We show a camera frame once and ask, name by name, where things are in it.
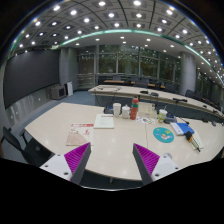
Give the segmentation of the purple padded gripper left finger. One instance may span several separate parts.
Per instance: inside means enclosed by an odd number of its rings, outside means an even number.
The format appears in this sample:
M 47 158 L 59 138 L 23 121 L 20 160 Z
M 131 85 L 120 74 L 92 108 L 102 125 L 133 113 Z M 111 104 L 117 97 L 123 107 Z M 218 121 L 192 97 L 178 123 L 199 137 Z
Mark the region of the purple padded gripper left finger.
M 91 144 L 81 145 L 64 155 L 64 158 L 71 170 L 71 182 L 79 185 L 85 171 L 86 164 L 91 154 Z

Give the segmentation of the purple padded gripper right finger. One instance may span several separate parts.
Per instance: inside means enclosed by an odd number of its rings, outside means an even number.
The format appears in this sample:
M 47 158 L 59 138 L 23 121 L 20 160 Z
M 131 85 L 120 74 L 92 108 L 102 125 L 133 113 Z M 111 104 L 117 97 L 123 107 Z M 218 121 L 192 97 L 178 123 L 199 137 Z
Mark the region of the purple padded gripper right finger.
M 139 169 L 143 185 L 150 184 L 152 182 L 152 173 L 160 159 L 160 156 L 136 143 L 133 144 L 133 155 Z

